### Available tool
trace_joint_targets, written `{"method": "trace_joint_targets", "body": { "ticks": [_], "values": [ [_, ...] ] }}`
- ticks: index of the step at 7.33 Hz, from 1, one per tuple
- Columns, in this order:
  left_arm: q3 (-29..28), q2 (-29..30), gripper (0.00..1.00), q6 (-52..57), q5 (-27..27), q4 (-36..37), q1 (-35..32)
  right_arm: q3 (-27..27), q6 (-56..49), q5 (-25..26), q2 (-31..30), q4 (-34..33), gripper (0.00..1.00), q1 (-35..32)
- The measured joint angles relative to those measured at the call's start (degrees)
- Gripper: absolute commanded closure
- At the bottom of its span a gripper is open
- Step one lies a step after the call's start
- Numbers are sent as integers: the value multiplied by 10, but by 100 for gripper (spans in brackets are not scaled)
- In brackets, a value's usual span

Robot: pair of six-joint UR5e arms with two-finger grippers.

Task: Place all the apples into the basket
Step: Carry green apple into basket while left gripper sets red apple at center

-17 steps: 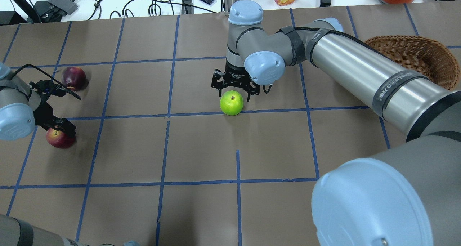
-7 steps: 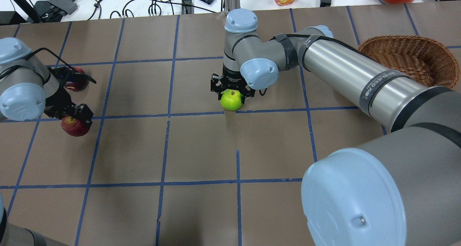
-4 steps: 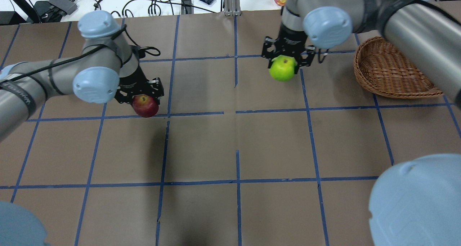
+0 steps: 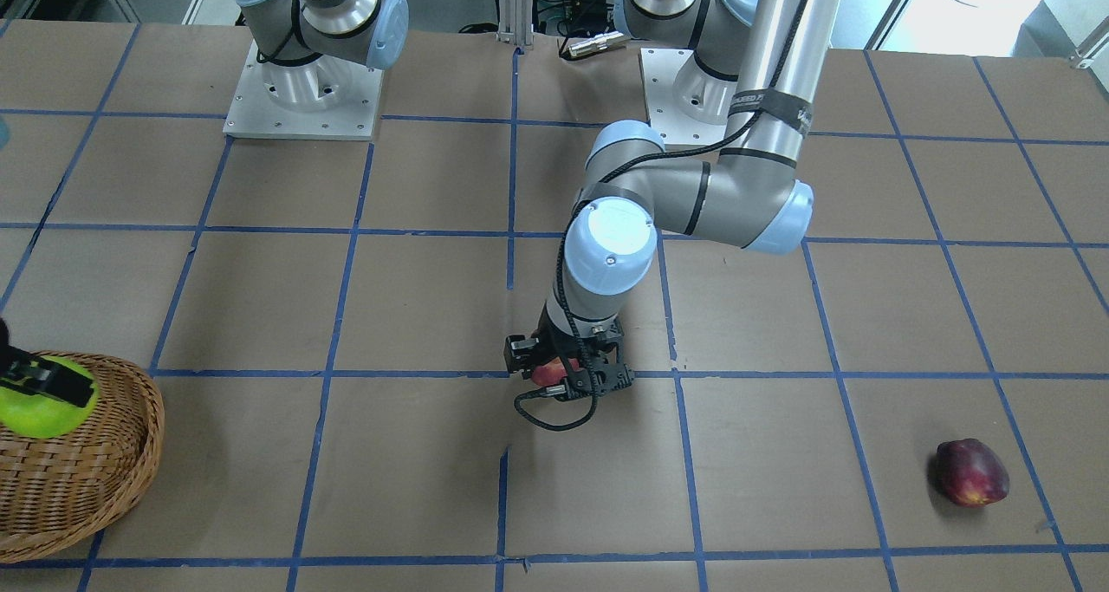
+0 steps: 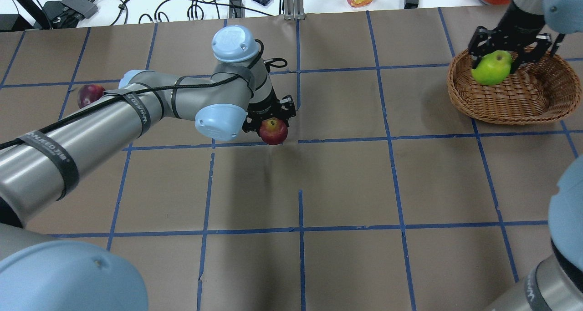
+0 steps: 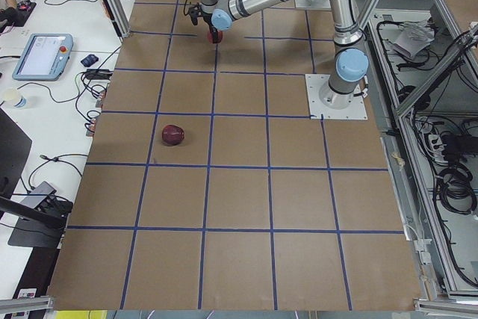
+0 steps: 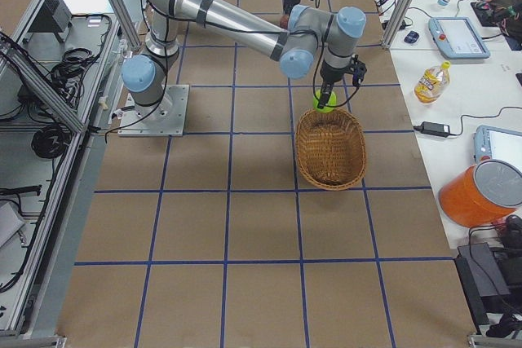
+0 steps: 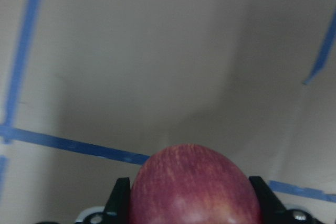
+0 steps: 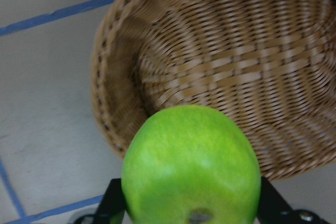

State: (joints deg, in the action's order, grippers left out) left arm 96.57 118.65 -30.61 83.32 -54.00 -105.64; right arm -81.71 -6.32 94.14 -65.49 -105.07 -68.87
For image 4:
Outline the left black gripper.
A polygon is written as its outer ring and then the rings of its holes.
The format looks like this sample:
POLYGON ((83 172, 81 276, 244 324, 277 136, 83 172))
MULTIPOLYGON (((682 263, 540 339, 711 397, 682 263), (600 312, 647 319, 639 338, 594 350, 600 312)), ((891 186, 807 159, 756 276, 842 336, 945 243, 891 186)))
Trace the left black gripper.
POLYGON ((606 397, 607 394, 625 389, 633 382, 633 371, 625 366, 623 356, 623 330, 619 319, 606 326, 581 327, 582 338, 566 333, 554 326, 547 312, 542 313, 537 330, 530 336, 508 335, 506 338, 506 371, 521 374, 531 380, 539 367, 551 363, 556 356, 570 368, 574 358, 579 368, 567 372, 567 378, 553 387, 536 387, 519 394, 515 402, 537 398, 552 398, 571 401, 586 397, 606 397))

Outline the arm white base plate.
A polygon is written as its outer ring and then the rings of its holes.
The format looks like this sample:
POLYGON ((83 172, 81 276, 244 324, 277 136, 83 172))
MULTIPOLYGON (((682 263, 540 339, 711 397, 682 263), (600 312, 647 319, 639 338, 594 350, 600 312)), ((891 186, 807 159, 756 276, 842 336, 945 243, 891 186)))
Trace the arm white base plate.
POLYGON ((257 61, 250 51, 223 133, 256 140, 372 141, 385 72, 334 57, 305 67, 257 61))
POLYGON ((724 137, 736 80, 718 76, 696 61, 696 50, 640 50, 650 125, 667 149, 693 149, 724 137))

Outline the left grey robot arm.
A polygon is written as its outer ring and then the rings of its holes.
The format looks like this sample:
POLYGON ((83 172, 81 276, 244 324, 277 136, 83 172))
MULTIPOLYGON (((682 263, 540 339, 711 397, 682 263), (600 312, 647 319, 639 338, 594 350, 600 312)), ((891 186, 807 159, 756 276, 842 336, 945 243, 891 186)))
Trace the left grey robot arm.
POLYGON ((632 382, 619 313, 655 257, 658 233, 784 255, 807 233, 801 143, 840 0, 614 0, 627 34, 692 51, 692 89, 723 135, 676 150, 657 127, 601 130, 567 218, 537 329, 503 343, 503 363, 542 397, 602 397, 632 382))

